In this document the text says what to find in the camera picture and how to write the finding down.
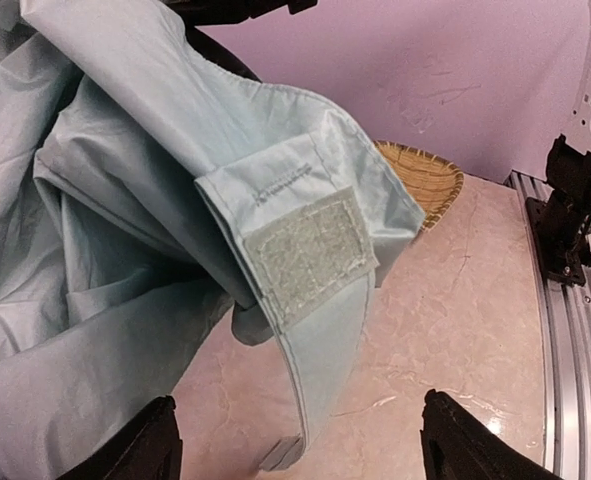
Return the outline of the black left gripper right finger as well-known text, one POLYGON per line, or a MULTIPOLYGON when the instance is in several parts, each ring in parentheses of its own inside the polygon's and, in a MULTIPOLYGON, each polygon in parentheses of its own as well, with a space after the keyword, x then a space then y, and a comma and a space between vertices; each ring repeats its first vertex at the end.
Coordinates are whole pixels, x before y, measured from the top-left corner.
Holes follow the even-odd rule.
POLYGON ((427 479, 556 477, 491 433, 447 393, 432 389, 426 393, 424 402, 420 436, 427 479))

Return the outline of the black left gripper triangular left finger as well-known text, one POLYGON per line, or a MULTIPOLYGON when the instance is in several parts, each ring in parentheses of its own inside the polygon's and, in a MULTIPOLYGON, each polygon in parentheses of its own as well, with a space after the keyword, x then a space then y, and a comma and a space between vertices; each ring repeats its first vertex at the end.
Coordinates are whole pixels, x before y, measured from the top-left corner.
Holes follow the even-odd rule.
POLYGON ((175 408, 170 396, 154 399, 102 448, 59 479, 178 479, 182 440, 175 408))

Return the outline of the mint green black umbrella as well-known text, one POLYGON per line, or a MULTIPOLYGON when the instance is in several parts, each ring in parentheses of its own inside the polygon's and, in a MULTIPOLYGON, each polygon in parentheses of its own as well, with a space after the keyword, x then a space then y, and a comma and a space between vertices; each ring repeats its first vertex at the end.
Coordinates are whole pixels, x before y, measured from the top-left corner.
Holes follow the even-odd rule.
POLYGON ((87 460, 225 314, 296 395, 260 469, 326 422, 425 214, 345 110, 203 32, 277 8, 0 1, 0 479, 87 460))

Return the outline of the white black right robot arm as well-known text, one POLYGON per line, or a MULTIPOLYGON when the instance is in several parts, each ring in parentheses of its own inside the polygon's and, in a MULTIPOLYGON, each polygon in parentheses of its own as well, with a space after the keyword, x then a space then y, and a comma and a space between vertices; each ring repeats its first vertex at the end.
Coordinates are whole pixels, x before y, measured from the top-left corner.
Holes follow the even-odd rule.
POLYGON ((546 201, 525 201, 542 276, 566 285, 586 284, 591 269, 591 1, 590 32, 582 77, 570 119, 547 156, 546 201))

